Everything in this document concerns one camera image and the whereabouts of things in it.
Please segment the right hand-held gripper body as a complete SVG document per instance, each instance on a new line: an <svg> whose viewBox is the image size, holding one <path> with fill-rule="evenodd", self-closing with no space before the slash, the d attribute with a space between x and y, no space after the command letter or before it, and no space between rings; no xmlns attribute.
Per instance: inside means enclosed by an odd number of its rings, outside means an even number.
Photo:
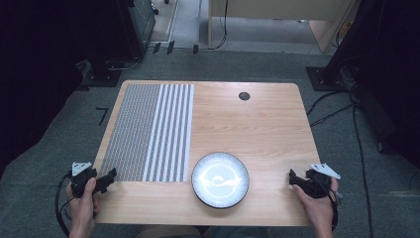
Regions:
<svg viewBox="0 0 420 238"><path fill-rule="evenodd" d="M322 198L329 194L331 178L340 179L341 176L326 163L310 164L305 172L307 187L305 193L313 198Z"/></svg>

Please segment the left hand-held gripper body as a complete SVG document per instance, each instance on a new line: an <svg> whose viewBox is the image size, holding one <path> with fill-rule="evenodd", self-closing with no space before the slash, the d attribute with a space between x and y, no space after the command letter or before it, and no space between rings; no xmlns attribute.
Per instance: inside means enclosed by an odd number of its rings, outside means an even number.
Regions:
<svg viewBox="0 0 420 238"><path fill-rule="evenodd" d="M91 178L96 178L97 172L92 168L90 162L76 163L71 166L71 192L76 198L81 198L85 191L85 186Z"/></svg>

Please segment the person's right hand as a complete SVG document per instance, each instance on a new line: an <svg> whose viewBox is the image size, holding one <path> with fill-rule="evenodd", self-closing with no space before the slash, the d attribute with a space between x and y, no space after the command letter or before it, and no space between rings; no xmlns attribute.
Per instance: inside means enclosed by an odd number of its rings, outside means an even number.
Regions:
<svg viewBox="0 0 420 238"><path fill-rule="evenodd" d="M322 198L310 197L298 185L294 185L292 188L303 204L313 228L330 227L333 231L333 203L337 201L334 192L339 188L337 180L331 178L330 192Z"/></svg>

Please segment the person's left hand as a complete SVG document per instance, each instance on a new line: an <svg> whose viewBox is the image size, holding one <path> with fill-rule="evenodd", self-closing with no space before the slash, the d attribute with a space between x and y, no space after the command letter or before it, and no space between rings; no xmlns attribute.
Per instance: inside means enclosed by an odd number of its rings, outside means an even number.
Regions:
<svg viewBox="0 0 420 238"><path fill-rule="evenodd" d="M92 230L95 226L94 213L99 211L99 201L93 195L96 178L91 178L81 198L74 198L70 203L71 230Z"/></svg>

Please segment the grey striped woven placemat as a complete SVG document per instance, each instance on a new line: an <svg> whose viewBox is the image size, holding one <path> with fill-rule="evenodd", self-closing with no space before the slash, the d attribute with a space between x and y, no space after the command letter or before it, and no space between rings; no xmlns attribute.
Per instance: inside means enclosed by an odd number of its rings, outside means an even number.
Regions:
<svg viewBox="0 0 420 238"><path fill-rule="evenodd" d="M187 181L193 104L192 84L128 84L101 171L116 170L118 181Z"/></svg>

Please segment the white plate with dark rim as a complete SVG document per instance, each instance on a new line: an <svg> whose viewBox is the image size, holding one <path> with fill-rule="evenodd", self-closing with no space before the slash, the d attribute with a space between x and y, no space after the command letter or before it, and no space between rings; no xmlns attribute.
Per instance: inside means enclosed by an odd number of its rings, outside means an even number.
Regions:
<svg viewBox="0 0 420 238"><path fill-rule="evenodd" d="M195 195L207 206L225 209L240 203L248 193L246 166L228 153L211 153L200 159L191 174Z"/></svg>

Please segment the person's legs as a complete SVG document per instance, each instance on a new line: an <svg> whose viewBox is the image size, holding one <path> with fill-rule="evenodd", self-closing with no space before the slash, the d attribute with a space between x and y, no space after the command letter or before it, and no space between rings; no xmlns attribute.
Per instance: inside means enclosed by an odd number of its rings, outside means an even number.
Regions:
<svg viewBox="0 0 420 238"><path fill-rule="evenodd" d="M151 225L136 238L268 238L263 227Z"/></svg>

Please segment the dark curtain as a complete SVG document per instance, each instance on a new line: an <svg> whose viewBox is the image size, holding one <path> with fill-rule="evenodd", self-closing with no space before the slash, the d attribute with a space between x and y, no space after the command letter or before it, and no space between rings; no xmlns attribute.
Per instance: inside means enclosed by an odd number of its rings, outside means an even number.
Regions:
<svg viewBox="0 0 420 238"><path fill-rule="evenodd" d="M0 178L43 138L93 58L87 27L111 0L0 0Z"/></svg>
<svg viewBox="0 0 420 238"><path fill-rule="evenodd" d="M382 148L420 169L420 0L362 0L329 67L351 72Z"/></svg>

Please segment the dark equipment cabinet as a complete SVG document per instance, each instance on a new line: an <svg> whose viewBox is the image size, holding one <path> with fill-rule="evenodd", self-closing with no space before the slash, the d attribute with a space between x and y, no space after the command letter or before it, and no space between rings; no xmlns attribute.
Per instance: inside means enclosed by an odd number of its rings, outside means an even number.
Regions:
<svg viewBox="0 0 420 238"><path fill-rule="evenodd" d="M139 45L142 58L146 53L156 24L155 5L152 0L128 0L128 3L137 37L136 43Z"/></svg>

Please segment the light wooden desk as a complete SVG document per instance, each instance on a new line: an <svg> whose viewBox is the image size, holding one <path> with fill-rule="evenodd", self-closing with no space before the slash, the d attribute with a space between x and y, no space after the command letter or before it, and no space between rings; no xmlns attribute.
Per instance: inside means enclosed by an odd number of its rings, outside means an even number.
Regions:
<svg viewBox="0 0 420 238"><path fill-rule="evenodd" d="M326 53L359 0L208 0L208 46L215 17L308 20L321 53Z"/></svg>

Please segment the black stand base plate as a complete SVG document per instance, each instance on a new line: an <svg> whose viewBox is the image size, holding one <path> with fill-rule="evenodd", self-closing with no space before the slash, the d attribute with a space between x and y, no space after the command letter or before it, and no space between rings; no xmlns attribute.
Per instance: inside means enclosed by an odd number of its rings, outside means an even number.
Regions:
<svg viewBox="0 0 420 238"><path fill-rule="evenodd" d="M329 75L324 67L307 66L306 72L315 91L344 92L348 90L341 79Z"/></svg>
<svg viewBox="0 0 420 238"><path fill-rule="evenodd" d="M116 87L121 75L121 70L97 68L87 59L78 62L76 67L83 77L78 87L81 91L88 91L91 87Z"/></svg>

